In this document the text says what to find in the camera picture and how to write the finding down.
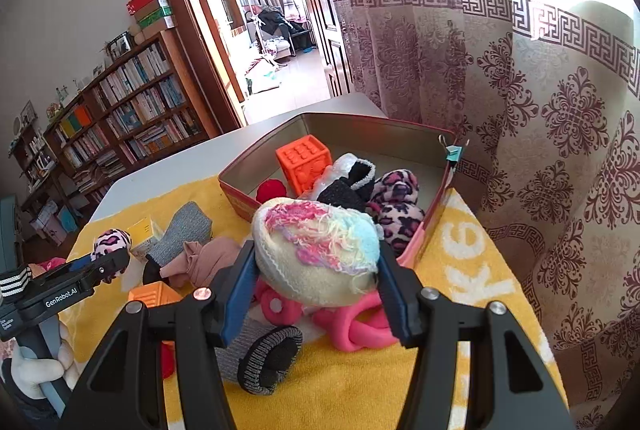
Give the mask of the left hand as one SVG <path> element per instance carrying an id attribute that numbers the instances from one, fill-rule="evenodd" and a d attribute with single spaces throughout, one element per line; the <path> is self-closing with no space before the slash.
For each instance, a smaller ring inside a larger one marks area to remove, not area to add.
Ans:
<path id="1" fill-rule="evenodd" d="M 56 358 L 25 358 L 17 342 L 12 342 L 11 378 L 17 389 L 32 401 L 43 400 L 40 384 L 63 379 L 73 390 L 79 378 L 74 351 L 70 346 L 70 332 L 65 324 L 58 323 L 61 345 Z"/>

